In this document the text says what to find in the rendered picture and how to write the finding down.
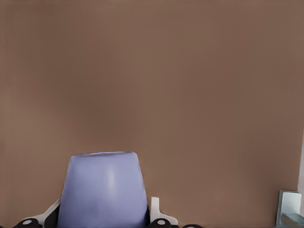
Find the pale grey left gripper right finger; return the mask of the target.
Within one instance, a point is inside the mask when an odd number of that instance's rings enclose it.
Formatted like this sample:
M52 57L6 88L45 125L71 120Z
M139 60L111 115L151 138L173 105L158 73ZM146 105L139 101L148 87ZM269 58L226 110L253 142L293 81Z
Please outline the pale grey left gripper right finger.
M179 228L178 220L160 212L160 200L151 197L150 224L148 228Z

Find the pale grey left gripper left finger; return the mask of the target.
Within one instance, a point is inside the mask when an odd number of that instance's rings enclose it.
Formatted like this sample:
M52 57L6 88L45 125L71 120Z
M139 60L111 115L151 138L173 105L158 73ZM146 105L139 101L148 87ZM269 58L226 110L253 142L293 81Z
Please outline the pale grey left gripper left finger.
M13 228L57 228L61 198L51 205L43 214L28 217Z

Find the lavender blue cup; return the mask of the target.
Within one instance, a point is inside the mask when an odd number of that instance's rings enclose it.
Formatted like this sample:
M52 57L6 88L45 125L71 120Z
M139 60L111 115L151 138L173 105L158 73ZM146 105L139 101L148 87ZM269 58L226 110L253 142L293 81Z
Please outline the lavender blue cup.
M144 228L149 210L134 152L98 152L70 158L58 228Z

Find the silver frame post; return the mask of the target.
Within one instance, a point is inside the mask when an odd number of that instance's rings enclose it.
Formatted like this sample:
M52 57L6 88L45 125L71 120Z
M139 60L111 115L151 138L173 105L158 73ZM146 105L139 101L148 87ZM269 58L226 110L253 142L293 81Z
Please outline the silver frame post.
M302 194L280 190L276 215L276 228L304 228L304 216L300 214Z

